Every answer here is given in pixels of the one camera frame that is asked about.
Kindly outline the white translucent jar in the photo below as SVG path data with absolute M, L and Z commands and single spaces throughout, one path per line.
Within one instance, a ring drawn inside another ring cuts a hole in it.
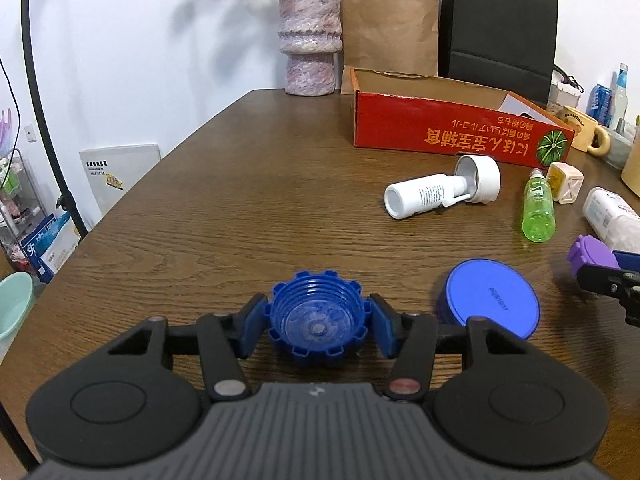
M 640 218 L 622 196 L 595 186 L 582 213 L 602 242 L 618 252 L 640 252 Z

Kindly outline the purple ridged cap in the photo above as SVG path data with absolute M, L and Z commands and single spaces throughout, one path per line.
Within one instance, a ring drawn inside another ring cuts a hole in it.
M 591 235 L 578 235 L 572 246 L 570 246 L 566 260 L 570 263 L 570 268 L 574 275 L 585 264 L 603 266 L 610 269 L 618 269 L 620 267 L 612 250 Z

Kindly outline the blue round lid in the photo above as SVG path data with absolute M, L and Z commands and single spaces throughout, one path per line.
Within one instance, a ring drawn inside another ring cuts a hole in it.
M 465 326 L 468 318 L 489 318 L 521 338 L 535 333 L 540 304 L 531 284 L 510 266 L 470 259 L 447 275 L 436 302 L 439 321 Z

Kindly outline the blue ridged bottle cap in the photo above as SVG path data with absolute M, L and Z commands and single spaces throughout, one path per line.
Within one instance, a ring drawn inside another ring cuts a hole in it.
M 299 361 L 335 361 L 356 353 L 368 336 L 371 314 L 361 285 L 333 270 L 302 271 L 274 285 L 264 310 L 274 348 Z

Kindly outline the green spray bottle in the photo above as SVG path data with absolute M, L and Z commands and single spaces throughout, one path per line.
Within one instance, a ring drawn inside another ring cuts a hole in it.
M 525 185 L 522 231 L 534 243 L 548 242 L 555 233 L 551 188 L 540 169 L 533 169 Z

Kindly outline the white spray bottle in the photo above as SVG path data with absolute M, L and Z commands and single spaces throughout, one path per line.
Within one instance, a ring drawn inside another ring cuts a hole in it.
M 390 184 L 384 191 L 383 202 L 393 219 L 404 220 L 439 207 L 450 207 L 471 197 L 465 177 L 432 174 Z

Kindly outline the white round cap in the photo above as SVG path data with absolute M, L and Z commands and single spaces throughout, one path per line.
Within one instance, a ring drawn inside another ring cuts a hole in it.
M 465 189 L 456 194 L 456 202 L 489 204 L 500 192 L 501 177 L 497 162 L 485 155 L 461 155 L 454 175 L 465 180 Z

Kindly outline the yellow bear mug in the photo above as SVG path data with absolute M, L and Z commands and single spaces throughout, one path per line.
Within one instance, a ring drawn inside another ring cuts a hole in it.
M 570 106 L 562 108 L 559 118 L 574 131 L 572 148 L 596 157 L 608 154 L 611 136 L 595 119 Z

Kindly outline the clear glass bottle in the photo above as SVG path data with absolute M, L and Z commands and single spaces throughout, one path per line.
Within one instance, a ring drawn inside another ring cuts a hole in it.
M 608 110 L 608 128 L 616 131 L 618 124 L 625 119 L 628 106 L 627 98 L 628 65 L 620 64 L 616 84 L 611 91 L 610 109 Z

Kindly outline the plastic container of seeds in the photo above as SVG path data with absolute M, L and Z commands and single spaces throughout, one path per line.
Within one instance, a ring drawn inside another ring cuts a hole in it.
M 577 108 L 582 92 L 574 84 L 566 84 L 561 75 L 553 74 L 546 110 L 558 114 L 564 106 Z

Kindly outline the blue white package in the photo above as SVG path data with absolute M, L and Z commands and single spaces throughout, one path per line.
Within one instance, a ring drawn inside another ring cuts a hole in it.
M 21 240 L 20 245 L 37 278 L 49 284 L 79 242 L 76 226 L 70 214 L 64 212 L 59 217 L 49 214 Z

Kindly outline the black lamp stand pole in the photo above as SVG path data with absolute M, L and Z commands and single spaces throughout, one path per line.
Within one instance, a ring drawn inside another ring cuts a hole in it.
M 27 87 L 29 91 L 30 100 L 32 101 L 32 110 L 35 114 L 35 120 L 38 126 L 38 130 L 41 136 L 41 142 L 46 152 L 47 160 L 53 174 L 60 196 L 56 206 L 61 207 L 64 211 L 70 214 L 70 218 L 73 221 L 75 228 L 77 229 L 80 239 L 83 240 L 87 234 L 88 229 L 84 220 L 81 218 L 81 214 L 78 210 L 76 200 L 73 193 L 68 187 L 66 179 L 64 177 L 58 156 L 50 136 L 49 128 L 47 125 L 46 115 L 44 114 L 40 91 L 38 87 L 36 66 L 34 59 L 34 51 L 32 50 L 32 26 L 30 26 L 30 0 L 21 0 L 21 40 L 23 48 L 23 58 L 27 79 Z

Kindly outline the mint green bowl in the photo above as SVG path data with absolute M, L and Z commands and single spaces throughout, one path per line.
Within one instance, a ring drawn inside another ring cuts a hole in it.
M 15 272 L 0 283 L 0 338 L 6 339 L 23 323 L 35 301 L 34 282 L 26 272 Z

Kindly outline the red cardboard box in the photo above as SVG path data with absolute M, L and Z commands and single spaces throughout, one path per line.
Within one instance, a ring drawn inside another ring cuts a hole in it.
M 440 77 L 343 70 L 354 96 L 357 148 L 442 155 L 487 155 L 547 168 L 567 158 L 574 131 L 522 96 Z

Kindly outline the black paper bag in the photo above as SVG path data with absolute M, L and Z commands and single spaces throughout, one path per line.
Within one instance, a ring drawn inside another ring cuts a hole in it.
M 440 0 L 439 76 L 547 104 L 558 0 Z

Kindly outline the brown paper bag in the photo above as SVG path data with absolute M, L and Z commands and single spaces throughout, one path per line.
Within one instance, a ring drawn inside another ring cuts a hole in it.
M 418 78 L 438 74 L 439 0 L 342 0 L 341 92 L 352 68 Z

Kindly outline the pink textured vase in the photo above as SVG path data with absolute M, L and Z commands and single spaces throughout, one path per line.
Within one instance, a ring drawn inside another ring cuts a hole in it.
M 336 89 L 335 55 L 343 49 L 341 0 L 279 0 L 284 91 L 327 96 Z

